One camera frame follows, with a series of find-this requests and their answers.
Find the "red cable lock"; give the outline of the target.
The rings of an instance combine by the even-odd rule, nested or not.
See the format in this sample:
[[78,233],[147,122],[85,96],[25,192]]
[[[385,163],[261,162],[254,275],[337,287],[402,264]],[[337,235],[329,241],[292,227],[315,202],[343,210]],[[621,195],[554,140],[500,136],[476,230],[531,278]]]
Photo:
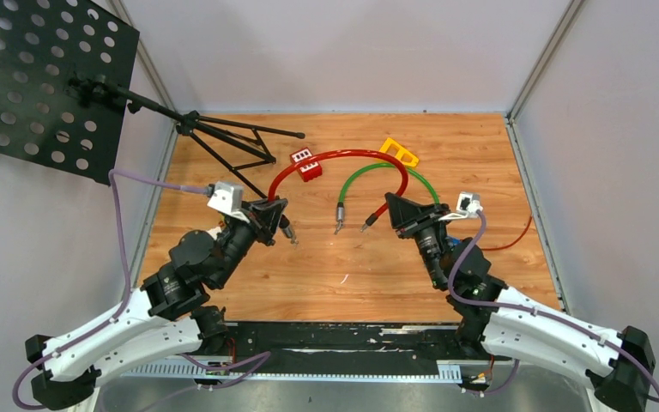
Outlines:
[[[396,168],[396,170],[400,173],[401,176],[401,183],[398,186],[398,189],[396,190],[396,193],[398,196],[401,196],[405,190],[408,187],[408,170],[407,168],[396,158],[381,153],[379,151],[375,150],[368,150],[368,149],[360,149],[360,148],[351,148],[351,149],[338,149],[338,150],[330,150],[322,153],[318,153],[313,155],[311,158],[308,159],[309,162],[313,161],[329,161],[329,160],[334,160],[334,159],[339,159],[339,158],[346,158],[346,157],[362,157],[362,158],[371,158],[371,159],[377,159],[381,161],[386,161],[389,162],[393,167]],[[269,200],[275,200],[277,198],[276,192],[279,189],[281,183],[283,182],[284,179],[286,179],[290,174],[294,173],[297,171],[297,169],[300,167],[300,163],[298,164],[291,164],[281,170],[271,181],[269,185],[269,193],[267,195],[267,199]],[[388,206],[386,205],[386,202],[383,203],[378,209],[375,211],[377,216],[380,216],[383,214],[384,211],[388,209]],[[293,230],[292,227],[292,222],[289,220],[289,239],[290,243],[296,247],[299,244],[299,241],[297,239],[297,236]]]

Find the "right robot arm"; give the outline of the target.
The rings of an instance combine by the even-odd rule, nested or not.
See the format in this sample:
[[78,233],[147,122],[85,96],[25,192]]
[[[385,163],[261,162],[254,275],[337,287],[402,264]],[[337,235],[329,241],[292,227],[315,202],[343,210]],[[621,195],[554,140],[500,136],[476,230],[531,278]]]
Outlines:
[[460,354],[543,367],[576,380],[615,411],[659,403],[656,359],[643,330],[574,318],[491,274],[492,264],[477,245],[487,228],[478,194],[460,193],[455,209],[392,192],[385,202],[397,237],[415,242],[432,286],[445,292],[462,317],[455,336]]

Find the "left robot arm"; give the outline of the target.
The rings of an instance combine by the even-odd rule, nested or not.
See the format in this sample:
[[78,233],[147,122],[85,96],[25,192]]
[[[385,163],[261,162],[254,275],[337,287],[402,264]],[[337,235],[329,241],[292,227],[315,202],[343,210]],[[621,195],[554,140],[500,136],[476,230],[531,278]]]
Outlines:
[[91,397],[119,374],[174,354],[200,348],[219,354],[228,344],[223,311],[209,306],[256,244],[271,246],[286,226],[288,201],[251,202],[212,196],[209,207],[222,223],[191,230],[169,250],[168,260],[110,310],[59,336],[34,335],[25,342],[32,410],[57,411]]

